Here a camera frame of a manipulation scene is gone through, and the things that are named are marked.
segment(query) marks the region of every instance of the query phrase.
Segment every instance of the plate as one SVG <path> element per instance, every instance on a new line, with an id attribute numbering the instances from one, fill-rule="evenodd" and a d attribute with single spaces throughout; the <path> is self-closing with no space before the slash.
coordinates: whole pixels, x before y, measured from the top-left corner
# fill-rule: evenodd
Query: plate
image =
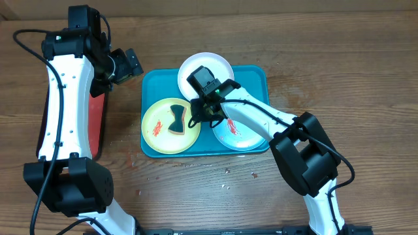
<path id="1" fill-rule="evenodd" d="M 234 80 L 233 68 L 229 65 L 228 61 L 220 55 L 210 52 L 192 55 L 183 62 L 177 75 L 178 88 L 188 101 L 199 98 L 196 91 L 187 81 L 187 78 L 201 65 L 208 68 L 220 82 L 224 82 L 227 79 Z"/>
<path id="2" fill-rule="evenodd" d="M 224 119 L 213 128 L 215 137 L 226 147 L 236 151 L 248 151 L 260 146 L 265 139 L 244 124 Z"/>
<path id="3" fill-rule="evenodd" d="M 172 105 L 181 105 L 186 108 L 184 114 L 184 134 L 174 134 L 169 131 L 174 122 Z M 192 146 L 201 131 L 200 123 L 192 129 L 187 127 L 191 118 L 190 103 L 178 98 L 167 98 L 157 101 L 144 114 L 141 131 L 145 142 L 155 151 L 164 154 L 176 154 Z"/>

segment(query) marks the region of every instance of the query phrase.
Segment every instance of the wooden tabletop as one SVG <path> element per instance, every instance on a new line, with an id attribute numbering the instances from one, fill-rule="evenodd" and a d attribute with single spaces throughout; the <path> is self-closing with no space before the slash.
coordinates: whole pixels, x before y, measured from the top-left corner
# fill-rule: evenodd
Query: wooden tabletop
<path id="1" fill-rule="evenodd" d="M 134 48 L 144 70 L 178 68 L 197 52 L 267 74 L 271 105 L 316 115 L 355 181 L 337 190 L 347 223 L 376 234 L 418 230 L 418 12 L 352 12 L 110 19 L 114 48 Z M 36 195 L 22 177 L 35 162 L 48 80 L 12 41 L 17 29 L 60 30 L 66 21 L 0 23 L 0 234 L 28 234 Z M 42 34 L 21 35 L 40 52 Z M 300 195 L 271 152 L 245 157 L 151 159 L 140 148 L 143 76 L 109 96 L 103 155 L 115 199 L 145 228 L 307 225 Z M 349 177 L 338 167 L 340 181 Z M 41 206 L 38 234 L 74 219 Z M 69 234 L 88 229 L 80 225 Z"/>

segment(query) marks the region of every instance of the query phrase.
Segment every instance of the yellow plate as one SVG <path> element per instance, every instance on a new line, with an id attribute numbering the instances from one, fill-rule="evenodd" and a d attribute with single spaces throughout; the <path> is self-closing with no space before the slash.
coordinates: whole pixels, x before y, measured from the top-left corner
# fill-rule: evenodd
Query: yellow plate
<path id="1" fill-rule="evenodd" d="M 186 108 L 184 116 L 185 130 L 183 135 L 173 134 L 169 131 L 174 115 L 170 107 L 174 104 Z M 165 154 L 183 152 L 192 146 L 201 131 L 201 124 L 196 124 L 190 129 L 187 124 L 191 118 L 190 103 L 178 99 L 167 98 L 156 102 L 146 111 L 142 118 L 141 131 L 145 142 L 155 151 Z"/>

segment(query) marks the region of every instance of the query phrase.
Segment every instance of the wooden table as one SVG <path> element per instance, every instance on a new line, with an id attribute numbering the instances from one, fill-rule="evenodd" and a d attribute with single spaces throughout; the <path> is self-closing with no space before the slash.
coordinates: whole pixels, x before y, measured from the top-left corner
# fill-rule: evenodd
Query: wooden table
<path id="1" fill-rule="evenodd" d="M 354 12 L 110 19 L 115 48 L 132 47 L 146 72 L 214 52 L 268 76 L 272 106 L 315 114 L 356 170 L 338 190 L 347 223 L 376 234 L 418 229 L 418 12 Z M 17 29 L 60 30 L 67 21 L 1 22 L 0 233 L 27 234 L 36 195 L 22 178 L 35 148 L 48 80 L 45 66 L 12 41 Z M 44 35 L 20 39 L 40 52 Z M 115 199 L 145 228 L 274 228 L 307 225 L 301 196 L 268 151 L 245 157 L 155 160 L 140 148 L 143 76 L 110 94 L 103 155 Z M 339 179 L 349 177 L 342 164 Z M 74 219 L 42 205 L 38 234 Z M 80 234 L 87 225 L 69 234 Z"/>

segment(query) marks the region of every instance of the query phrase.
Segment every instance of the cable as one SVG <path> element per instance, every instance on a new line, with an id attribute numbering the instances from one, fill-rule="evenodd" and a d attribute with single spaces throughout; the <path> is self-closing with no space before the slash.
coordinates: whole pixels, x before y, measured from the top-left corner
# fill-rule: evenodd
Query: cable
<path id="1" fill-rule="evenodd" d="M 30 225 L 30 229 L 29 229 L 30 235 L 34 235 L 35 234 L 35 223 L 36 223 L 36 220 L 37 220 L 40 203 L 42 202 L 42 198 L 44 196 L 46 186 L 48 185 L 48 183 L 51 179 L 52 172 L 54 171 L 55 162 L 56 162 L 59 147 L 60 147 L 60 144 L 61 144 L 61 130 L 62 130 L 62 125 L 63 125 L 63 113 L 64 113 L 64 92 L 63 92 L 63 85 L 61 83 L 61 79 L 59 78 L 58 72 L 55 70 L 55 68 L 45 58 L 43 58 L 38 53 L 36 53 L 33 50 L 31 50 L 30 48 L 28 48 L 27 46 L 25 46 L 23 43 L 21 43 L 18 40 L 17 36 L 20 33 L 46 33 L 46 34 L 48 34 L 49 31 L 40 30 L 40 29 L 21 29 L 21 30 L 17 30 L 16 32 L 13 33 L 13 40 L 19 46 L 21 46 L 25 51 L 34 55 L 36 58 L 41 60 L 46 66 L 48 66 L 50 68 L 50 70 L 53 72 L 53 74 L 56 77 L 56 80 L 57 80 L 57 83 L 58 83 L 58 91 L 59 91 L 59 114 L 58 114 L 57 136 L 56 136 L 56 141 L 54 143 L 55 144 L 54 153 L 52 154 L 51 165 L 48 169 L 48 173 L 46 174 L 45 181 L 42 184 L 42 187 L 40 188 L 40 191 L 39 191 L 39 194 L 38 194 L 38 199 L 37 199 L 37 202 L 35 204 L 35 208 L 33 209 L 31 225 Z"/>
<path id="2" fill-rule="evenodd" d="M 111 235 L 111 234 L 109 233 L 109 231 L 107 231 L 107 230 L 105 229 L 105 227 L 104 227 L 102 224 L 100 224 L 97 220 L 95 220 L 94 218 L 85 218 L 85 219 L 80 219 L 80 220 L 77 220 L 77 221 L 75 221 L 74 223 L 70 224 L 67 228 L 64 228 L 61 232 L 58 232 L 58 233 L 57 233 L 57 235 L 62 235 L 62 234 L 64 234 L 64 233 L 66 233 L 66 232 L 70 231 L 72 228 L 74 228 L 75 226 L 79 225 L 80 223 L 87 222 L 87 221 L 90 221 L 90 222 L 91 222 L 91 223 L 90 223 L 91 225 L 92 225 L 92 224 L 95 224 L 97 227 L 99 227 L 99 229 L 101 229 L 101 230 L 102 230 L 102 232 L 103 232 L 105 235 Z"/>
<path id="3" fill-rule="evenodd" d="M 308 140 L 311 140 L 312 142 L 315 142 L 316 144 L 319 144 L 319 145 L 323 146 L 324 148 L 326 148 L 327 150 L 329 150 L 331 153 L 333 153 L 333 154 L 337 155 L 339 158 L 341 158 L 341 160 L 347 165 L 348 169 L 350 170 L 351 177 L 347 181 L 345 181 L 343 183 L 340 183 L 338 185 L 335 185 L 334 187 L 332 187 L 331 189 L 329 189 L 328 194 L 327 194 L 327 196 L 328 196 L 328 203 L 329 203 L 330 210 L 331 210 L 331 214 L 332 214 L 332 220 L 333 220 L 333 222 L 335 224 L 335 227 L 337 228 L 337 232 L 338 232 L 337 234 L 339 234 L 340 233 L 340 227 L 338 226 L 338 222 L 337 222 L 337 219 L 335 217 L 334 208 L 332 207 L 332 201 L 331 201 L 332 192 L 334 190 L 338 189 L 338 188 L 344 187 L 346 185 L 349 185 L 351 182 L 353 182 L 354 177 L 355 177 L 355 171 L 354 171 L 354 168 L 351 165 L 351 163 L 343 155 L 341 155 L 340 153 L 338 153 L 336 150 L 333 150 L 328 145 L 326 145 L 326 144 L 322 143 L 321 141 L 315 139 L 314 137 L 310 136 L 309 134 L 305 133 L 304 131 L 302 131 L 302 130 L 300 130 L 300 129 L 298 129 L 298 128 L 296 128 L 296 127 L 294 127 L 294 126 L 292 126 L 292 125 L 290 125 L 290 124 L 282 121 L 280 118 L 278 118 L 275 115 L 271 114 L 270 112 L 268 112 L 267 110 L 265 110 L 263 107 L 259 106 L 258 104 L 255 104 L 255 103 L 253 103 L 251 101 L 240 100 L 240 99 L 228 99 L 228 100 L 224 100 L 222 102 L 241 102 L 241 103 L 244 103 L 244 104 L 249 104 L 251 106 L 254 106 L 254 107 L 258 108 L 260 111 L 262 111 L 263 113 L 265 113 L 267 116 L 269 116 L 270 118 L 272 118 L 274 121 L 277 121 L 278 123 L 280 123 L 280 124 L 282 124 L 282 125 L 290 128 L 290 129 L 292 129 L 294 131 L 298 131 L 300 134 L 302 134 Z"/>
<path id="4" fill-rule="evenodd" d="M 103 21 L 105 22 L 106 26 L 107 26 L 107 48 L 110 51 L 110 43 L 112 42 L 112 37 L 110 36 L 110 26 L 109 23 L 106 20 L 106 16 L 103 16 L 102 14 L 100 15 L 100 17 L 103 19 Z"/>

